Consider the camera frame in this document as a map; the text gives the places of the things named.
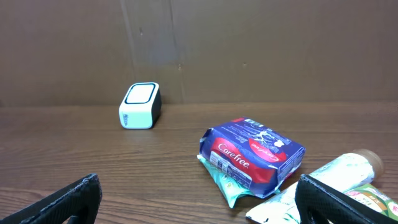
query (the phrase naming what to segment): white tube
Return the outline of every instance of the white tube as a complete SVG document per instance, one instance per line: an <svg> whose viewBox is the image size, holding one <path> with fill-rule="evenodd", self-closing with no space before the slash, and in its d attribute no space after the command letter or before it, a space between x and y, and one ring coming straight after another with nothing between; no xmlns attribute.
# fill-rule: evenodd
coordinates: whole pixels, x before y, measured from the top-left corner
<svg viewBox="0 0 398 224"><path fill-rule="evenodd" d="M345 192L372 182L375 172L364 156L347 153L312 172L310 176L340 192ZM279 195L252 208L246 216L259 223L299 224L300 214L294 201L296 186L297 183L294 183Z"/></svg>

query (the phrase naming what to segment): black plastic part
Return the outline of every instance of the black plastic part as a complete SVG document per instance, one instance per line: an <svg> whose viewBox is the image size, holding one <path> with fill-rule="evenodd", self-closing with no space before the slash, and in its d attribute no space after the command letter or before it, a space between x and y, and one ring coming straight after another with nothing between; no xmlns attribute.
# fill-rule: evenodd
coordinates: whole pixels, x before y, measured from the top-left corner
<svg viewBox="0 0 398 224"><path fill-rule="evenodd" d="M0 224L92 224L102 199L96 174L64 187L42 200L2 220Z"/></svg>
<svg viewBox="0 0 398 224"><path fill-rule="evenodd" d="M160 89L158 89L155 99L154 99L154 104L152 105L152 126L150 128L153 128L156 121L158 120L160 116L160 111L162 109L162 99L160 97Z"/></svg>
<svg viewBox="0 0 398 224"><path fill-rule="evenodd" d="M398 224L309 175L301 175L295 201L302 224Z"/></svg>

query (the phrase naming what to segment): red label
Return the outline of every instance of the red label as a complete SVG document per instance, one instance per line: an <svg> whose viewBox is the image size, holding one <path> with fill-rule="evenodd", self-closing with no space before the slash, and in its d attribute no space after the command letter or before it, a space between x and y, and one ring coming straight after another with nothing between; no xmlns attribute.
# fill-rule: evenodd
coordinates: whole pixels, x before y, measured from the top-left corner
<svg viewBox="0 0 398 224"><path fill-rule="evenodd" d="M268 183L274 175L275 169L263 169L254 165L234 144L223 138L216 138L211 150L219 155L224 154L236 168L249 175L256 183Z"/></svg>
<svg viewBox="0 0 398 224"><path fill-rule="evenodd" d="M286 160L285 152L280 154L274 154L266 147L262 146L260 143L253 139L249 139L250 148L256 153L261 159L268 162L283 162Z"/></svg>
<svg viewBox="0 0 398 224"><path fill-rule="evenodd" d="M239 121L243 121L243 120L244 120L244 118L238 118L238 119L232 120L232 122L239 122Z"/></svg>

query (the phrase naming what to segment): carefree package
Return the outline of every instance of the carefree package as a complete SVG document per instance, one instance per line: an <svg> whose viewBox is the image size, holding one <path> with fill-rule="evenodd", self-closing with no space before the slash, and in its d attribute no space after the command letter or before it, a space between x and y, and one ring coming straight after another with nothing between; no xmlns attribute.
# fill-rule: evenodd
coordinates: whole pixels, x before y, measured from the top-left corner
<svg viewBox="0 0 398 224"><path fill-rule="evenodd" d="M215 167L264 198L301 164L305 148L249 118L207 130L200 154Z"/></svg>

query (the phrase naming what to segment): teal plastic packaging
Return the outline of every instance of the teal plastic packaging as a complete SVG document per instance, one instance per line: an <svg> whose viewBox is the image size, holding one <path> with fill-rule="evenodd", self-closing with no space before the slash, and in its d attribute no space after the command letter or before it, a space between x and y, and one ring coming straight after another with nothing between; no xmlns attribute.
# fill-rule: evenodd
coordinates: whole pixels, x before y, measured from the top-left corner
<svg viewBox="0 0 398 224"><path fill-rule="evenodd" d="M198 155L198 159L206 167L214 182L216 182L217 186L220 188L230 208L234 207L238 198L245 195L253 195L250 190L245 189L232 177L219 171L201 155Z"/></svg>

